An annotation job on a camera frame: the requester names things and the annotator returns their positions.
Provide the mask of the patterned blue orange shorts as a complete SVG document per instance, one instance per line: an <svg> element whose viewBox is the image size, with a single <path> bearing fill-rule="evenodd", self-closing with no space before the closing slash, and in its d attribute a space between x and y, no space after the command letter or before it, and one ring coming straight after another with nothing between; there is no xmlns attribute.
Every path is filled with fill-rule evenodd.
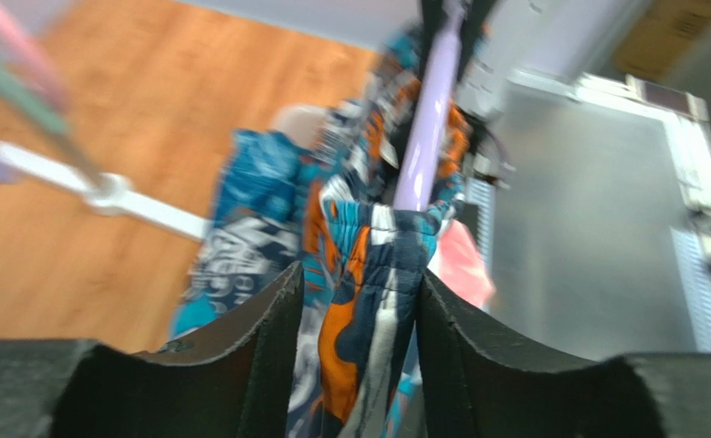
<svg viewBox="0 0 711 438"><path fill-rule="evenodd" d="M277 130L237 130L212 219L172 334L247 302L294 262L304 270L286 437L383 437L409 390L404 373L423 272L463 203L470 128L451 109L421 212L384 201L380 151L397 142L420 92L423 30L398 34L363 99L326 109L310 148Z"/></svg>

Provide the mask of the purple notched hanger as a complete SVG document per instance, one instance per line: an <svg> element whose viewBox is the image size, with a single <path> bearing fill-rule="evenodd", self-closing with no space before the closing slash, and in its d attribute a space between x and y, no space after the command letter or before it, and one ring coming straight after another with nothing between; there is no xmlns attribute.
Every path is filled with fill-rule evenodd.
<svg viewBox="0 0 711 438"><path fill-rule="evenodd" d="M434 34L425 62L392 204L396 210L422 211L429 204L456 82L462 47L460 29L469 5L468 1L441 3L444 19Z"/></svg>

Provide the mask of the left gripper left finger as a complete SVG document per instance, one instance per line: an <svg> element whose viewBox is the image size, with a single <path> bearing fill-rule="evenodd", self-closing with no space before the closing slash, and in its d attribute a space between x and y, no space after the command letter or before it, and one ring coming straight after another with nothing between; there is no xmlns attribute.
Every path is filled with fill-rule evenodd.
<svg viewBox="0 0 711 438"><path fill-rule="evenodd" d="M0 437L280 437L303 270L157 352L0 339Z"/></svg>

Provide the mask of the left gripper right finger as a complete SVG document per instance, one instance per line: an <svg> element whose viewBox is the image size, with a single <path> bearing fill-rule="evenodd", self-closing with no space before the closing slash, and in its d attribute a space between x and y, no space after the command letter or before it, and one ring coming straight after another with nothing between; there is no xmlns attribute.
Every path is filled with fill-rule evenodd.
<svg viewBox="0 0 711 438"><path fill-rule="evenodd" d="M711 437L711 353L585 360L507 327L432 273L417 330L432 437Z"/></svg>

